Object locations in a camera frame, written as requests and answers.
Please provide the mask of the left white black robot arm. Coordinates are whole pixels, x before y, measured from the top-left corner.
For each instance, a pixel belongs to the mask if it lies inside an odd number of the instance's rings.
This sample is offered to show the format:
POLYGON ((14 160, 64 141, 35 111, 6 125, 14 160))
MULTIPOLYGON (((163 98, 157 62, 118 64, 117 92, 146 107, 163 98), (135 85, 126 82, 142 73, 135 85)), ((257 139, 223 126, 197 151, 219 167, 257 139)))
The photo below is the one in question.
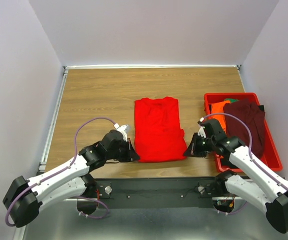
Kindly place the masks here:
POLYGON ((107 161, 129 163, 139 159, 127 136, 128 125, 115 125, 102 140, 84 147, 60 166, 41 175, 15 178, 2 203, 7 209, 5 223, 23 227, 32 222, 40 211, 71 197, 88 198, 94 194, 95 182, 90 173, 107 161))

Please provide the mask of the red t shirt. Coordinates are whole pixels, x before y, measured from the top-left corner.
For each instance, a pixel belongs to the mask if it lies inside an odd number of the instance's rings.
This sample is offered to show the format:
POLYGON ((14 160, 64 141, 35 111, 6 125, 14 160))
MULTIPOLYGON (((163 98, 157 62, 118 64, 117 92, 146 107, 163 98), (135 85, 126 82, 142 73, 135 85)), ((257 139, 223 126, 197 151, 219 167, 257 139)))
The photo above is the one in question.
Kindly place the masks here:
POLYGON ((142 98, 134 101, 135 150, 141 163, 181 161, 187 149, 180 126, 179 101, 142 98))

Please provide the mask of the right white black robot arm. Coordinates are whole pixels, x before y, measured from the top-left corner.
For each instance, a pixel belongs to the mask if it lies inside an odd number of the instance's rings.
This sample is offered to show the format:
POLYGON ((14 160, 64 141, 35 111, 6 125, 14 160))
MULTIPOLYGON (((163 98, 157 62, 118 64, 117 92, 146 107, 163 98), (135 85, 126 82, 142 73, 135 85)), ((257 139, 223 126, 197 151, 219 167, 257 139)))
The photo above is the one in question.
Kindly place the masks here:
POLYGON ((280 233, 288 232, 288 181, 252 153, 252 146, 238 137, 228 137, 217 119, 200 118, 200 129, 194 133, 186 157, 204 157, 214 152, 240 168, 251 181, 232 170, 215 177, 207 187, 200 185, 199 193, 214 196, 233 194, 259 209, 270 225, 280 233))

